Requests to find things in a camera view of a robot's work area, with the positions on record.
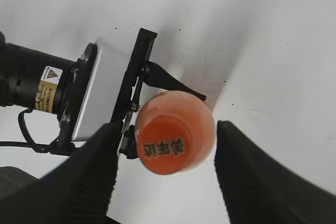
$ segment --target orange bottle cap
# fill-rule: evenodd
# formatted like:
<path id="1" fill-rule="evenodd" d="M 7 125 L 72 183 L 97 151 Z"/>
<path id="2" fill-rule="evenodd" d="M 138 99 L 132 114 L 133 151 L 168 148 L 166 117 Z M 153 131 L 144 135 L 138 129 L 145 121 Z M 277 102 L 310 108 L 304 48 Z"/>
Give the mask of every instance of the orange bottle cap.
<path id="1" fill-rule="evenodd" d="M 138 155 L 145 167 L 157 174 L 182 170 L 190 156 L 191 134 L 177 117 L 159 115 L 137 135 Z"/>

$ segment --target orange bottle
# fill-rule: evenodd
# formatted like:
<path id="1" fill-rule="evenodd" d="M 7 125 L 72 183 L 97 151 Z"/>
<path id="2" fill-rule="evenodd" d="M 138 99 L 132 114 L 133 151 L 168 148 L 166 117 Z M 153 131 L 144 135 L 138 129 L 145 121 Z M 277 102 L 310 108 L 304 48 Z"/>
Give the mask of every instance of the orange bottle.
<path id="1" fill-rule="evenodd" d="M 135 137 L 143 165 L 157 174 L 171 174 L 190 169 L 208 156 L 214 145 L 215 124 L 199 98 L 167 91 L 140 110 Z"/>

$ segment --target screw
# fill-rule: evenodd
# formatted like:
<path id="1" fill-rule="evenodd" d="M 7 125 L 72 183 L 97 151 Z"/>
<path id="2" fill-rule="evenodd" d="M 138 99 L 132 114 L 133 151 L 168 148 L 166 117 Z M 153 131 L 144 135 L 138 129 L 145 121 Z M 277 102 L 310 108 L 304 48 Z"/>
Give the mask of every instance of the screw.
<path id="1" fill-rule="evenodd" d="M 133 103 L 131 110 L 134 112 L 138 112 L 140 110 L 140 105 Z"/>
<path id="2" fill-rule="evenodd" d="M 82 54 L 80 59 L 84 62 L 88 62 L 89 61 L 89 55 L 88 54 Z"/>
<path id="3" fill-rule="evenodd" d="M 61 118 L 61 121 L 69 123 L 70 122 L 70 115 L 69 114 L 64 114 Z"/>
<path id="4" fill-rule="evenodd" d="M 149 73 L 151 70 L 150 70 L 150 68 L 149 67 L 144 67 L 143 69 L 142 69 L 142 72 L 145 72 L 145 73 Z"/>
<path id="5" fill-rule="evenodd" d="M 78 74 L 78 68 L 72 68 L 71 72 L 73 73 L 74 75 L 74 78 L 72 80 L 72 82 L 74 83 L 76 78 L 77 78 L 77 74 Z"/>

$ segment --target white surface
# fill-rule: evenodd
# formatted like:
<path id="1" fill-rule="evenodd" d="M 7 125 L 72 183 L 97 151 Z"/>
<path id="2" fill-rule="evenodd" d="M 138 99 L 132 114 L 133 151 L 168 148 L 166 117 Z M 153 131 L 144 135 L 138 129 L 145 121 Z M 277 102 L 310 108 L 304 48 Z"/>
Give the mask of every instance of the white surface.
<path id="1" fill-rule="evenodd" d="M 97 37 L 130 55 L 140 27 L 159 33 L 152 60 L 208 95 L 216 120 L 233 121 L 336 193 L 334 0 L 0 0 L 7 41 L 69 59 Z M 143 100 L 153 94 L 144 91 Z M 18 111 L 0 109 L 0 139 L 22 140 Z M 57 134 L 56 119 L 41 112 L 28 126 L 40 140 Z M 38 177 L 63 160 L 0 149 L 1 165 Z M 168 177 L 122 158 L 109 215 L 122 223 L 228 223 L 213 155 Z"/>

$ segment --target yellow warning sticker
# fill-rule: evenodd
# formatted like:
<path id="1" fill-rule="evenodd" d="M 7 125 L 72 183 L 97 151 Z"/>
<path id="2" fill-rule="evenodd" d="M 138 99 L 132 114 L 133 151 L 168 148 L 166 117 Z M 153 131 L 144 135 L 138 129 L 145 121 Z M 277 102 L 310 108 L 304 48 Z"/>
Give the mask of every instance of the yellow warning sticker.
<path id="1" fill-rule="evenodd" d="M 41 76 L 38 85 L 38 92 L 35 98 L 35 109 L 52 113 L 55 94 L 61 75 L 62 69 L 46 67 Z"/>

